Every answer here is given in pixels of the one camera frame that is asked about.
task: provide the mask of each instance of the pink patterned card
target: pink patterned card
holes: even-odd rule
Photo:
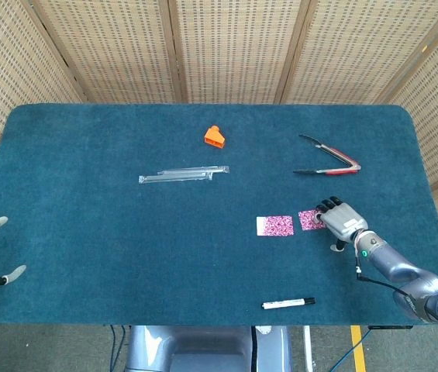
[[[317,230],[326,227],[324,222],[317,222],[314,217],[317,211],[312,209],[310,211],[298,212],[299,221],[302,223],[303,230]]]
[[[258,236],[290,236],[294,234],[293,218],[290,215],[257,217]]]

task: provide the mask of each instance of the orange block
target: orange block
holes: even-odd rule
[[[222,149],[226,144],[226,139],[220,134],[218,126],[211,126],[205,133],[205,143]]]

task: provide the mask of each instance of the clear plastic tube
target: clear plastic tube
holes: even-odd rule
[[[158,174],[156,176],[140,176],[140,184],[150,184],[154,182],[173,182],[173,181],[198,181],[212,180],[212,172],[178,172],[169,174]]]
[[[157,174],[175,174],[175,173],[229,173],[229,166],[212,166],[212,167],[196,167],[196,168],[176,168],[176,169],[166,169],[157,172]]]

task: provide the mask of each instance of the blue table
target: blue table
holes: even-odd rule
[[[216,124],[224,149],[203,143]],[[340,163],[355,175],[292,170]],[[141,174],[229,165],[213,181]],[[438,217],[409,114],[392,105],[24,105],[0,146],[0,322],[161,325],[409,324],[391,292],[360,283],[354,253],[300,211],[337,195],[413,263],[438,274]],[[295,234],[259,237],[256,217]],[[363,263],[368,277],[382,279]],[[315,305],[260,304],[315,297]]]

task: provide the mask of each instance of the tongs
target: tongs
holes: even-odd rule
[[[333,157],[348,164],[349,167],[335,168],[335,169],[317,169],[317,170],[297,169],[297,170],[294,170],[293,172],[295,172],[297,174],[326,174],[328,176],[337,176],[340,174],[358,173],[358,171],[361,169],[361,166],[359,165],[358,162],[351,159],[346,154],[340,152],[338,149],[324,145],[323,143],[321,143],[317,139],[312,138],[311,136],[307,136],[305,134],[300,134],[299,136],[312,142],[315,145],[315,147],[317,147],[318,149],[324,150],[327,153],[330,153]]]

